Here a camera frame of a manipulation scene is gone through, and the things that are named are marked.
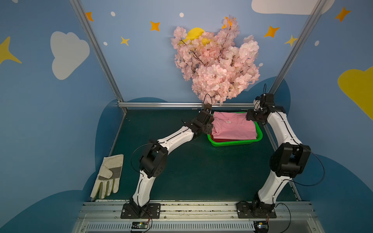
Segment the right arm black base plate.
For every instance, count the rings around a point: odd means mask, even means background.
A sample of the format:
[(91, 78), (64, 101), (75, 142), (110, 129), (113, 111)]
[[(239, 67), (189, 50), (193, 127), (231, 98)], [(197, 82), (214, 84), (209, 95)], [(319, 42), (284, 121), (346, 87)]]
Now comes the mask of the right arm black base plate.
[(274, 204), (238, 202), (236, 208), (238, 218), (277, 218)]

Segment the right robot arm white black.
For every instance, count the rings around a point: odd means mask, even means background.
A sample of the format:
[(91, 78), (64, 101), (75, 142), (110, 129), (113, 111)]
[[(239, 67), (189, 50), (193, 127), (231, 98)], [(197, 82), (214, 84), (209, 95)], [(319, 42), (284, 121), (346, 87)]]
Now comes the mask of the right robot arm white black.
[(271, 172), (263, 187), (255, 194), (251, 211), (257, 215), (271, 212), (285, 185), (303, 173), (310, 156), (310, 147), (304, 146), (289, 125), (283, 107), (255, 100), (254, 109), (246, 118), (269, 124), (277, 139), (278, 148), (270, 158)]

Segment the dark red t-shirt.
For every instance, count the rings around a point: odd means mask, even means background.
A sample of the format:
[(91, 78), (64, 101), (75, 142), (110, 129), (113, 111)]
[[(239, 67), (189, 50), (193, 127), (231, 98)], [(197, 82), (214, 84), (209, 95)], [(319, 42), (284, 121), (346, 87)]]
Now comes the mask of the dark red t-shirt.
[(214, 142), (217, 142), (217, 143), (235, 141), (235, 140), (232, 140), (232, 139), (215, 139), (214, 137), (211, 137), (211, 140), (214, 141)]

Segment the pink t-shirt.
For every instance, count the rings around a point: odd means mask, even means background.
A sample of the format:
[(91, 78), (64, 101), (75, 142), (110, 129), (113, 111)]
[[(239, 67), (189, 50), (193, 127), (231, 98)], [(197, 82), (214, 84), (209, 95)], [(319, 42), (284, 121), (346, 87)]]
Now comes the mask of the pink t-shirt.
[(255, 140), (255, 123), (246, 119), (246, 113), (214, 112), (212, 136), (214, 139)]

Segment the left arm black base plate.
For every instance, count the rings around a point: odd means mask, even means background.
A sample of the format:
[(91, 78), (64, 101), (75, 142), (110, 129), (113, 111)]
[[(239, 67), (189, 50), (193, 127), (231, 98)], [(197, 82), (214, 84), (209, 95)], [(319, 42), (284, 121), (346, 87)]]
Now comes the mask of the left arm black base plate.
[(149, 203), (143, 207), (138, 207), (135, 203), (126, 203), (122, 207), (120, 214), (121, 219), (141, 219), (149, 218), (159, 219), (161, 204)]

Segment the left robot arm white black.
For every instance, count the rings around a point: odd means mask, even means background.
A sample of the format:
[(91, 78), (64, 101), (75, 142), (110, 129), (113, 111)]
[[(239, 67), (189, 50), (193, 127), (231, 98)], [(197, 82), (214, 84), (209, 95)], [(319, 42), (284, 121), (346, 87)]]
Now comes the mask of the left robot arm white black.
[(141, 212), (146, 209), (155, 179), (165, 169), (171, 152), (200, 134), (211, 134), (213, 128), (211, 108), (212, 105), (205, 104), (197, 117), (184, 122), (178, 131), (162, 139), (150, 140), (146, 144), (139, 160), (139, 182), (129, 202), (134, 210)]

